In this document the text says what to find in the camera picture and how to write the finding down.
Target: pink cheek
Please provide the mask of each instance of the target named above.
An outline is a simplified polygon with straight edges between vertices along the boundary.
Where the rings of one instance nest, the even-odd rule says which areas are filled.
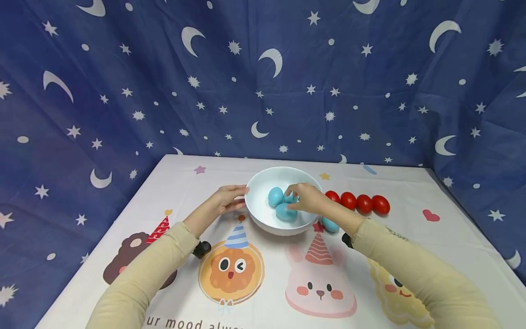
[[[330,292],[330,296],[336,300],[342,300],[343,299],[343,293],[339,290],[333,290]]]
[[[307,287],[298,287],[296,289],[296,291],[298,292],[298,294],[300,294],[301,296],[307,296],[309,294],[309,290],[307,289]]]
[[[387,290],[388,292],[390,292],[390,293],[394,293],[394,292],[396,292],[396,290],[398,290],[398,289],[396,289],[396,287],[395,287],[394,285],[392,285],[392,284],[386,284],[386,290]]]

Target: person's left hand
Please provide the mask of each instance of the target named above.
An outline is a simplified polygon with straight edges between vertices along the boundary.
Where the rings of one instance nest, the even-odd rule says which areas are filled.
[[[212,196],[210,201],[217,207],[218,215],[239,210],[245,206],[245,199],[236,199],[248,193],[246,185],[227,185],[220,187]]]

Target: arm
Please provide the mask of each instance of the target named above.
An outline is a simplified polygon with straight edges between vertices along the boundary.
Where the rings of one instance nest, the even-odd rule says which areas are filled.
[[[224,186],[141,252],[119,274],[95,305],[87,329],[141,328],[146,310],[166,279],[197,246],[198,238],[221,214],[240,209],[245,186]]]

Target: beige sleeve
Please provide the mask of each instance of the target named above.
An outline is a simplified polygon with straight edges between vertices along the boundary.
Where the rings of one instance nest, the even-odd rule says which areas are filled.
[[[421,300],[436,329],[501,328],[484,295],[467,277],[400,234],[366,220],[352,247],[378,262]]]
[[[95,305],[86,328],[141,328],[151,300],[197,244],[184,223],[175,224],[119,274]]]

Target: pink heart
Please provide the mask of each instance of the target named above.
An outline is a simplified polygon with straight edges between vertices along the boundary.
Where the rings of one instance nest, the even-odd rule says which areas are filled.
[[[432,213],[428,209],[424,209],[424,211],[422,211],[422,214],[424,214],[424,217],[428,220],[428,222],[438,222],[440,220],[439,215]]]

